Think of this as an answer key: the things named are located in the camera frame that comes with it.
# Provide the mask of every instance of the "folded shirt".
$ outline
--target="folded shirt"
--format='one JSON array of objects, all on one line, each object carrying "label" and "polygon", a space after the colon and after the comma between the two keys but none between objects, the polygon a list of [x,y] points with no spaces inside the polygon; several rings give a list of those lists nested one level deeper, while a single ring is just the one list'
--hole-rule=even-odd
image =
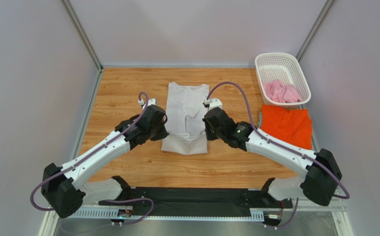
[{"label": "folded shirt", "polygon": [[312,149],[312,120],[307,109],[263,105],[261,129],[286,143]]},{"label": "folded shirt", "polygon": [[203,100],[209,93],[208,85],[181,86],[175,82],[168,85],[165,128],[169,136],[162,140],[162,151],[182,155],[207,153],[205,124],[202,121],[207,108]]}]

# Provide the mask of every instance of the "white wall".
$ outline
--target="white wall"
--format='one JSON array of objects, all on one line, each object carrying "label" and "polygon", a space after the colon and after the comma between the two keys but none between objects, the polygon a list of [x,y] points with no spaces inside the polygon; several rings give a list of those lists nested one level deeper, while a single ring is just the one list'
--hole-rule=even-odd
[{"label": "white wall", "polygon": [[253,66],[296,55],[325,0],[72,0],[99,59],[121,66]]},{"label": "white wall", "polygon": [[0,0],[0,235],[37,235],[30,192],[71,157],[96,76],[58,0]]},{"label": "white wall", "polygon": [[337,1],[301,65],[318,143],[351,191],[355,235],[380,235],[380,1]]}]

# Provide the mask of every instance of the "metal frame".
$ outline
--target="metal frame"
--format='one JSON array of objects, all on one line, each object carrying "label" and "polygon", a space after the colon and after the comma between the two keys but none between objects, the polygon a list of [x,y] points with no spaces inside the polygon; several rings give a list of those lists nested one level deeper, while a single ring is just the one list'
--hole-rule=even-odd
[{"label": "metal frame", "polygon": [[88,102],[89,105],[87,108],[87,114],[85,115],[84,120],[82,121],[81,131],[80,131],[80,133],[76,139],[75,146],[73,148],[73,153],[71,156],[71,160],[73,160],[79,156],[79,151],[81,150],[82,142],[84,141],[85,132],[86,132],[87,127],[88,127],[89,118],[91,117],[92,108],[94,107],[95,98],[97,97],[98,88],[100,87],[103,72],[104,72],[104,70],[102,69],[98,73],[98,77],[95,81],[94,88],[92,89],[92,96]]},{"label": "metal frame", "polygon": [[[78,213],[69,218],[82,219],[117,219],[117,211],[124,209],[125,206],[99,206],[97,204],[83,206]],[[196,220],[196,221],[243,221],[243,222],[261,222],[263,219],[263,211],[275,211],[280,209],[273,208],[253,208],[251,209],[251,217],[160,217],[149,216],[147,220]],[[346,209],[341,199],[334,199],[329,206],[317,205],[306,198],[299,199],[297,207],[298,212],[308,211],[331,211],[338,236],[354,236]],[[293,212],[293,209],[286,209],[285,212]],[[54,211],[48,211],[44,217],[38,236],[53,236],[56,231],[59,217]]]},{"label": "metal frame", "polygon": [[321,12],[319,13],[317,19],[315,20],[315,23],[313,24],[311,30],[309,31],[308,36],[306,36],[305,41],[303,42],[302,46],[300,47],[299,52],[297,53],[296,59],[299,63],[302,61],[303,56],[306,53],[306,50],[309,48],[310,44],[315,38],[315,35],[317,34],[318,30],[321,28],[323,22],[325,21],[326,17],[328,16],[328,13],[330,12],[331,8],[333,7],[336,1],[337,0],[327,0],[325,5],[323,5],[323,8]]},{"label": "metal frame", "polygon": [[[103,65],[101,64],[100,60],[98,59],[98,56],[93,49],[87,35],[85,34],[84,29],[81,26],[81,23],[75,13],[75,10],[73,9],[73,6],[70,2],[70,0],[60,0],[62,3],[63,7],[66,10],[67,15],[72,21],[73,26],[75,27],[76,31],[78,32],[78,35],[80,39],[82,40],[82,43],[84,44],[86,50],[89,53],[89,56],[91,57],[92,61],[94,62],[97,70],[99,71],[98,78],[95,82],[95,86],[93,88],[92,96],[89,101],[89,106],[87,110],[87,114],[84,117],[83,123],[82,123],[82,128],[80,131],[80,134],[78,135],[78,138],[76,140],[76,144],[74,147],[74,151],[72,153],[72,158],[77,157],[79,155],[79,151],[81,149],[81,145],[85,136],[85,131],[88,126],[89,118],[91,115],[91,111],[95,102],[95,98],[98,92],[98,88],[101,82],[102,74],[103,74]],[[315,20],[311,30],[309,31],[307,37],[305,38],[305,41],[303,42],[302,46],[300,47],[300,50],[296,56],[296,59],[301,62],[303,59],[307,49],[311,45],[313,39],[315,38],[318,30],[322,26],[325,18],[328,16],[331,8],[333,7],[334,3],[336,0],[327,0],[326,3],[324,4],[321,12],[319,13],[317,19]],[[312,143],[313,143],[313,149],[318,150],[318,142],[316,140],[316,137],[314,133],[312,133]],[[103,211],[109,211],[112,209],[119,209],[122,206],[99,206],[99,205],[89,205],[89,206],[84,206],[81,209],[83,210],[92,210],[95,212],[103,212]],[[273,209],[253,209],[255,213],[262,213],[263,210],[273,210]],[[344,207],[343,201],[341,199],[334,199],[331,201],[331,204],[328,207],[323,207],[320,205],[317,205],[308,199],[299,199],[299,205],[297,211],[331,211],[332,216],[336,225],[336,230],[339,236],[353,236],[353,232],[351,229],[350,221],[348,219],[346,209]],[[94,216],[90,215],[85,215],[84,214],[78,214],[80,218],[95,218]],[[238,219],[238,220],[248,220],[252,221],[254,217],[249,217],[250,219]],[[148,219],[157,219],[157,220],[212,220],[212,219],[197,219],[197,218],[186,218],[186,217],[149,217]],[[41,225],[40,231],[39,231],[39,236],[52,236],[56,230],[57,222],[59,220],[58,215],[54,211],[48,211],[46,212],[43,223]],[[235,219],[217,219],[217,220],[235,220]]]},{"label": "metal frame", "polygon": [[72,21],[73,26],[76,29],[76,32],[78,32],[79,37],[82,40],[82,43],[84,44],[86,50],[89,53],[89,56],[91,57],[92,61],[95,64],[95,67],[97,67],[97,70],[99,72],[102,71],[103,66],[100,62],[100,60],[97,57],[97,53],[95,52],[94,48],[92,47],[87,34],[85,33],[84,28],[82,28],[81,22],[78,19],[78,16],[75,13],[75,10],[73,9],[73,6],[70,2],[70,0],[60,0],[62,3],[63,7],[66,10],[67,15],[69,16],[70,20]]}]

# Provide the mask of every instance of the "cable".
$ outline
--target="cable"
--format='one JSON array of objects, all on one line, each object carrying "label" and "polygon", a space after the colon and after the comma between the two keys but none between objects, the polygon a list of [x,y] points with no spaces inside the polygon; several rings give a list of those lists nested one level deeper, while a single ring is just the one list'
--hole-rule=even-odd
[{"label": "cable", "polygon": [[297,212],[297,205],[299,204],[299,198],[296,199],[296,204],[294,205],[294,209],[293,209],[293,213],[292,215],[290,216],[290,219],[284,223],[284,225],[281,225],[281,226],[269,226],[269,225],[265,225],[267,228],[269,229],[272,229],[272,230],[280,230],[280,229],[284,229],[285,227],[289,226],[289,224],[293,221],[294,219],[294,215],[296,215],[296,212]]},{"label": "cable", "polygon": [[[119,138],[120,136],[122,136],[123,134],[125,134],[126,132],[128,132],[139,120],[140,118],[143,116],[143,114],[145,113],[146,109],[147,109],[147,104],[148,104],[148,101],[149,101],[149,97],[148,95],[145,93],[145,92],[140,92],[139,93],[139,100],[141,100],[141,96],[144,95],[145,96],[145,99],[146,99],[146,104],[145,104],[145,107],[143,108],[142,110],[142,113],[140,113],[140,115],[135,119],[135,121],[129,126],[127,127],[125,130],[123,130],[120,134],[114,136],[112,139],[108,140],[105,144],[106,145],[109,145],[110,143],[114,142],[117,138]],[[31,192],[30,194],[30,202],[31,202],[31,205],[36,208],[37,210],[41,210],[41,211],[52,211],[54,210],[53,208],[43,208],[39,205],[37,205],[34,201],[34,194],[37,192],[37,190],[42,187],[44,184],[48,183],[49,181],[51,181],[52,179],[55,179],[63,174],[65,174],[66,172],[68,171],[71,171],[73,170],[74,168],[78,167],[79,165],[81,165],[84,161],[88,160],[90,157],[92,157],[94,154],[96,154],[98,151],[100,151],[101,149],[105,148],[106,145],[101,145],[99,147],[97,147],[94,151],[92,151],[90,154],[86,155],[84,158],[82,158],[81,160],[79,160],[77,163],[75,163],[73,166],[67,168],[66,170],[63,170],[47,179],[45,179],[43,182],[41,182],[40,184],[38,184],[34,189],[33,191]]]},{"label": "cable", "polygon": [[233,85],[233,86],[235,86],[235,87],[237,87],[238,89],[239,89],[239,91],[242,93],[242,96],[243,96],[243,99],[245,100],[245,105],[246,105],[246,109],[248,110],[248,116],[249,116],[249,121],[251,122],[251,126],[252,126],[252,128],[254,129],[254,131],[262,138],[262,139],[264,139],[264,140],[266,140],[267,142],[269,142],[269,143],[271,143],[271,144],[274,144],[274,145],[276,145],[276,146],[278,146],[278,147],[280,147],[280,148],[283,148],[283,149],[285,149],[285,150],[287,150],[287,151],[290,151],[290,152],[292,152],[292,153],[294,153],[294,154],[296,154],[296,155],[299,155],[299,156],[301,156],[301,157],[303,157],[303,158],[306,158],[306,159],[308,159],[308,160],[310,160],[310,161],[312,161],[313,163],[315,163],[316,165],[318,165],[319,167],[321,167],[327,174],[329,174],[329,176],[331,176],[331,178],[333,178],[334,179],[334,181],[337,183],[337,185],[338,186],[340,186],[340,188],[344,191],[344,193],[345,193],[345,196],[340,196],[340,195],[336,195],[336,194],[334,194],[333,196],[334,197],[337,197],[337,198],[341,198],[341,199],[349,199],[350,198],[350,193],[347,191],[347,189],[344,187],[344,185],[338,180],[338,178],[326,167],[326,166],[324,166],[321,162],[319,162],[319,161],[317,161],[317,160],[315,160],[314,158],[312,158],[312,157],[310,157],[310,156],[308,156],[308,155],[306,155],[306,154],[303,154],[303,153],[301,153],[301,152],[298,152],[298,151],[296,151],[296,150],[293,150],[293,149],[291,149],[290,147],[287,147],[287,146],[284,146],[284,145],[282,145],[282,144],[280,144],[280,143],[278,143],[278,142],[276,142],[276,141],[274,141],[274,140],[271,140],[271,139],[268,139],[266,136],[264,136],[264,135],[262,135],[258,130],[257,130],[257,128],[255,127],[255,125],[254,125],[254,121],[252,120],[252,114],[251,114],[251,108],[249,107],[249,103],[248,103],[248,99],[247,99],[247,97],[246,97],[246,95],[245,95],[245,93],[244,93],[244,91],[242,90],[242,88],[238,85],[238,84],[236,84],[236,83],[234,83],[234,82],[230,82],[230,81],[227,81],[227,82],[221,82],[221,83],[219,83],[218,85],[216,85],[209,93],[208,93],[208,96],[207,96],[207,100],[210,98],[210,96],[211,96],[211,94],[218,88],[218,87],[220,87],[220,86],[222,86],[222,85],[225,85],[225,84],[229,84],[229,85]]},{"label": "cable", "polygon": [[280,201],[280,203],[281,203],[280,217],[283,218],[284,203],[283,201]]},{"label": "cable", "polygon": [[138,201],[149,201],[151,203],[150,209],[146,212],[146,214],[144,214],[142,217],[140,217],[139,219],[134,220],[132,222],[123,223],[123,225],[133,225],[133,224],[136,224],[136,223],[142,221],[145,217],[147,217],[152,212],[153,206],[155,205],[153,200],[150,198],[136,198],[136,199],[130,199],[130,200],[125,200],[125,201],[116,201],[116,200],[105,200],[105,201],[109,202],[109,203],[117,203],[117,204],[132,203],[132,202],[138,202]]},{"label": "cable", "polygon": [[[145,217],[147,217],[148,215],[150,215],[150,213],[152,212],[153,210],[153,206],[154,206],[154,202],[152,199],[150,198],[136,198],[136,199],[130,199],[130,200],[125,200],[125,201],[116,201],[116,200],[104,200],[106,202],[109,202],[109,203],[117,203],[117,204],[123,204],[123,203],[132,203],[132,202],[138,202],[138,201],[149,201],[151,204],[150,204],[150,209],[147,211],[146,214],[144,214],[142,217],[140,217],[139,219],[137,220],[134,220],[134,221],[131,221],[131,222],[125,222],[125,223],[122,223],[121,225],[132,225],[132,224],[136,224],[140,221],[142,221]],[[67,231],[65,230],[64,228],[62,228],[62,225],[59,226],[60,230],[62,232],[64,232],[65,234],[69,234],[69,235],[80,235],[80,234],[86,234],[86,233],[90,233],[90,232],[94,232],[94,231],[97,231],[99,229],[102,229],[102,228],[105,228],[105,227],[108,227],[108,226],[111,226],[113,225],[113,223],[110,223],[110,224],[106,224],[106,225],[102,225],[102,226],[99,226],[99,227],[96,227],[94,229],[90,229],[90,230],[86,230],[86,231],[79,231],[79,232],[70,232],[70,231]]]}]

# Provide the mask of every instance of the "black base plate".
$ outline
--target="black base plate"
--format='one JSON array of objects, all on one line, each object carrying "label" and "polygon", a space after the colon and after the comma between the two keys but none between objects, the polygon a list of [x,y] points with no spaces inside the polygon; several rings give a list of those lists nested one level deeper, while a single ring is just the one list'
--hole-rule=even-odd
[{"label": "black base plate", "polygon": [[[249,208],[281,208],[261,190],[223,188],[158,188],[136,187],[130,189],[129,198],[151,198],[154,208],[152,216],[201,216],[201,217],[249,217]],[[117,204],[100,201],[102,206]],[[283,201],[284,208],[292,208],[292,202]],[[150,202],[134,202],[133,215],[144,215]]]}]

